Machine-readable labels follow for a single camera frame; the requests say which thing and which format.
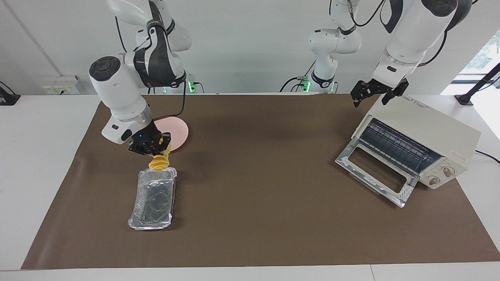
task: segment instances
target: window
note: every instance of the window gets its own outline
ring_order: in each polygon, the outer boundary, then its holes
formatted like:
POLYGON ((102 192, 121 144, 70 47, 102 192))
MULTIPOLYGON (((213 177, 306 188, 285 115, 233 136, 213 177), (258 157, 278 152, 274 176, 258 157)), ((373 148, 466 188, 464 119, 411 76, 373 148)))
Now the window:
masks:
POLYGON ((469 81, 479 81, 494 66, 500 63, 500 30, 489 40, 477 55, 460 71, 453 81, 454 83, 464 83, 469 81))

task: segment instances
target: brown paper mat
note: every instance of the brown paper mat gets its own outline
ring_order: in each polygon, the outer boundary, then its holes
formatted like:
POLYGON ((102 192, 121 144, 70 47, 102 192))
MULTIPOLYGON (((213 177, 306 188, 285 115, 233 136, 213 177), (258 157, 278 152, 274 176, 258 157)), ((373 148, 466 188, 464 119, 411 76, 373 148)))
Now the brown paper mat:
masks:
MULTIPOLYGON (((181 104, 146 99, 156 115, 181 104)), ((189 96, 173 223, 150 232, 127 226, 150 158, 101 136, 101 104, 22 268, 500 261, 456 180, 416 188, 400 209, 334 163, 374 100, 189 96)))

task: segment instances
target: power outlet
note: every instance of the power outlet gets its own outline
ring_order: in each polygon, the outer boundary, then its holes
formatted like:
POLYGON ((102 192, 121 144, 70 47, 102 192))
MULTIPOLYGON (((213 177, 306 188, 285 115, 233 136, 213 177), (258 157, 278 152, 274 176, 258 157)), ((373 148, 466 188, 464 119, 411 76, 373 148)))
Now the power outlet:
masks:
POLYGON ((43 91, 47 95, 81 95, 85 88, 76 76, 55 77, 43 82, 43 91))

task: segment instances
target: white table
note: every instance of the white table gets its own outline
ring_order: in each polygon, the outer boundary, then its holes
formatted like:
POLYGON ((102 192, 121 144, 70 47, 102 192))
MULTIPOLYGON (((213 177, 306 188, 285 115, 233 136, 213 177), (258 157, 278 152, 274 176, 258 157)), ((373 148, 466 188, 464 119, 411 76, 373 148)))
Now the white table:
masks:
MULTIPOLYGON (((481 131, 478 149, 500 156, 500 140, 473 107, 451 96, 415 98, 481 131)), ((0 280, 500 280, 500 262, 19 271, 99 101, 96 95, 23 96, 16 106, 0 107, 0 280)), ((458 181, 500 249, 500 165, 476 155, 458 181)))

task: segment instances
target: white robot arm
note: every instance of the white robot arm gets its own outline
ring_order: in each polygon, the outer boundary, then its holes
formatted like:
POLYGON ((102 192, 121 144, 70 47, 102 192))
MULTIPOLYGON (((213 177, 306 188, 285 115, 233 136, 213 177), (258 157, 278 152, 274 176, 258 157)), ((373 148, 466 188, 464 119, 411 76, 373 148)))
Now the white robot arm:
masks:
POLYGON ((178 87, 183 82, 186 87, 186 71, 172 46, 177 52, 188 50, 191 37, 164 8, 165 0, 107 0, 107 4, 122 21, 144 28, 147 40, 145 47, 102 57, 90 67, 92 85, 111 111, 102 135, 117 144, 132 138, 129 150, 158 155, 167 148, 170 134, 158 131, 139 88, 178 87))
MULTIPOLYGON (((352 12, 356 15, 360 0, 352 1, 352 12)), ((337 29, 318 29, 309 36, 309 48, 316 55, 316 64, 308 76, 311 92, 326 93, 333 87, 338 62, 333 54, 356 53, 362 38, 349 14, 347 0, 334 0, 330 17, 337 29)))
POLYGON ((406 77, 420 65, 441 35, 467 16, 472 0, 414 0, 404 9, 403 0, 390 0, 390 4, 393 22, 385 27, 392 37, 371 80, 358 81, 351 91, 356 107, 375 94, 385 94, 384 105, 401 96, 409 85, 406 77))

